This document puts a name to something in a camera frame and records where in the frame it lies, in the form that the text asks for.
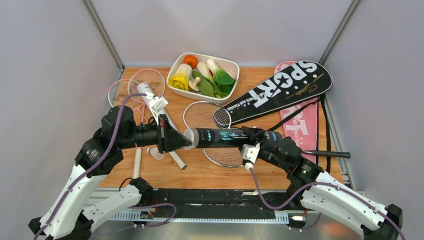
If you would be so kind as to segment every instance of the yellow vegetable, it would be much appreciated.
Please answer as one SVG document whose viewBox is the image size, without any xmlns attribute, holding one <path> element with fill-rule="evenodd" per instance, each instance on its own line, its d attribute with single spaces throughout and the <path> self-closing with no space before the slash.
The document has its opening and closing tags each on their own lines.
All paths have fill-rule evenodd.
<svg viewBox="0 0 424 240">
<path fill-rule="evenodd" d="M 189 78 L 183 73 L 174 74 L 168 83 L 173 88 L 189 91 Z"/>
<path fill-rule="evenodd" d="M 172 77 L 169 78 L 168 84 L 176 89 L 184 91 L 190 91 L 189 89 L 189 77 L 192 74 L 192 67 L 188 64 L 181 64 L 178 66 L 176 72 Z"/>
</svg>

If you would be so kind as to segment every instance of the white wall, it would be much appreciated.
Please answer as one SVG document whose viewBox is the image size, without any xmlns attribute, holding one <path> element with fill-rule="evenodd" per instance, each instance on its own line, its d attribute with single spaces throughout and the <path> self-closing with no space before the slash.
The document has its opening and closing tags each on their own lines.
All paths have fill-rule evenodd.
<svg viewBox="0 0 424 240">
<path fill-rule="evenodd" d="M 119 70 L 81 1 L 1 0 L 0 33 L 0 239 L 28 240 Z"/>
<path fill-rule="evenodd" d="M 351 0 L 93 0 L 125 65 L 172 65 L 184 52 L 241 66 L 318 61 Z"/>
<path fill-rule="evenodd" d="M 424 2 L 364 0 L 325 65 L 328 93 L 358 190 L 403 209 L 423 239 Z"/>
</svg>

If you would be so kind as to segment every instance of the white plastic container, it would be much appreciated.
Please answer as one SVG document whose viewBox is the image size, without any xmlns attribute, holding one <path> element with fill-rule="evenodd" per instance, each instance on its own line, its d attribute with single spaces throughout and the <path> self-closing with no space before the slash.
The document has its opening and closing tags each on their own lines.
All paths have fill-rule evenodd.
<svg viewBox="0 0 424 240">
<path fill-rule="evenodd" d="M 232 88 L 229 95 L 227 97 L 224 97 L 224 98 L 216 98 L 216 97 L 206 96 L 206 95 L 203 95 L 201 93 L 184 91 L 184 90 L 170 86 L 168 84 L 168 80 L 170 79 L 170 77 L 172 77 L 175 74 L 178 66 L 183 63 L 184 57 L 187 56 L 187 55 L 195 56 L 199 62 L 206 62 L 206 60 L 208 60 L 208 59 L 214 59 L 216 64 L 220 68 L 222 68 L 233 79 L 235 79 L 234 87 Z M 168 77 L 166 78 L 166 85 L 168 85 L 168 88 L 170 88 L 174 93 L 181 95 L 183 97 L 195 99 L 195 100 L 199 100 L 199 101 L 208 101 L 208 102 L 212 102 L 212 103 L 216 103 L 216 104 L 223 104 L 223 103 L 227 102 L 228 99 L 233 94 L 234 89 L 236 88 L 236 85 L 239 81 L 239 74 L 240 74 L 240 67 L 239 67 L 239 65 L 237 65 L 237 63 L 235 63 L 233 61 L 225 60 L 225 59 L 222 59 L 222 58 L 219 58 L 219 57 L 214 57 L 214 56 L 208 56 L 208 55 L 203 55 L 203 54 L 198 54 L 198 53 L 193 53 L 193 52 L 186 52 L 186 53 L 181 54 L 178 57 L 178 59 L 173 63 L 173 65 L 172 65 L 172 67 L 171 67 L 171 69 L 168 73 Z"/>
</svg>

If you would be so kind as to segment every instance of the wooden table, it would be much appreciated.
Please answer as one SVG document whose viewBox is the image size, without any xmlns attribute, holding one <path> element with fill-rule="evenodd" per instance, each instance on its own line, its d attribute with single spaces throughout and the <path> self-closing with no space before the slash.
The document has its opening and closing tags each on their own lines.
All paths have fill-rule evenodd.
<svg viewBox="0 0 424 240">
<path fill-rule="evenodd" d="M 140 69 L 139 67 L 127 67 L 123 78 L 130 79 Z M 161 72 L 166 80 L 170 69 L 168 67 L 157 67 L 155 69 Z M 240 69 L 239 82 L 230 101 L 272 76 L 273 72 L 274 68 L 271 67 L 242 67 Z M 183 122 L 183 112 L 195 100 L 177 95 L 168 87 L 164 96 L 169 100 L 169 104 L 165 107 L 166 111 L 178 130 L 183 132 L 186 129 Z M 147 110 L 146 113 L 148 113 L 146 115 L 149 117 L 151 116 L 150 111 Z M 137 111 L 134 112 L 134 117 L 137 123 L 142 121 L 142 117 Z M 268 129 L 280 120 L 279 113 L 275 112 L 244 122 L 238 127 L 258 126 L 262 129 Z M 277 131 L 283 134 L 281 127 Z M 161 161 L 158 161 L 148 154 L 146 149 L 147 147 L 143 148 L 140 176 L 154 188 L 256 189 L 250 171 L 243 167 L 228 168 L 219 166 L 208 160 L 202 149 L 191 149 L 188 151 L 180 149 L 177 151 L 181 159 L 187 164 L 187 168 L 184 170 L 180 170 L 169 154 L 166 154 Z M 319 106 L 319 149 L 326 149 L 325 118 L 321 105 Z M 135 148 L 124 150 L 124 160 L 113 168 L 112 172 L 100 184 L 100 187 L 117 188 L 125 178 L 132 177 L 135 152 Z M 325 157 L 320 157 L 319 165 L 324 169 L 327 165 L 326 162 Z M 286 178 L 286 173 L 282 169 L 264 161 L 257 161 L 254 171 L 261 189 L 285 190 L 290 185 L 290 181 Z M 330 174 L 341 183 L 343 182 L 339 162 L 335 157 L 331 160 Z"/>
</svg>

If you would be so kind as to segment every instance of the racket strings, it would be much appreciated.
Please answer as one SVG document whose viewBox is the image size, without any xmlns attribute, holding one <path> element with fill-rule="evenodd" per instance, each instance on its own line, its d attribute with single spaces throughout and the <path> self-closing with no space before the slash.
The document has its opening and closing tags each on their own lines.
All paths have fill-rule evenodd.
<svg viewBox="0 0 424 240">
<path fill-rule="evenodd" d="M 184 111 L 183 119 L 189 129 L 229 129 L 231 126 L 230 113 L 222 106 L 207 101 L 190 104 Z M 204 148 L 203 152 L 211 162 L 220 166 L 238 168 L 243 165 L 236 147 Z"/>
<path fill-rule="evenodd" d="M 127 87 L 128 94 L 138 93 L 137 86 L 141 83 L 147 83 L 156 96 L 163 95 L 165 92 L 164 76 L 155 69 L 145 68 L 137 71 L 129 80 Z M 141 96 L 134 96 L 131 99 L 137 103 L 144 103 Z"/>
<path fill-rule="evenodd" d="M 125 97 L 128 96 L 127 86 L 129 84 L 129 79 L 121 79 L 114 82 L 107 93 L 107 98 L 111 107 L 120 106 Z M 136 102 L 132 99 L 128 99 L 125 103 L 125 106 L 128 106 L 132 109 L 133 112 L 137 111 L 140 113 L 141 117 L 146 120 L 145 117 L 145 105 L 144 103 Z"/>
</svg>

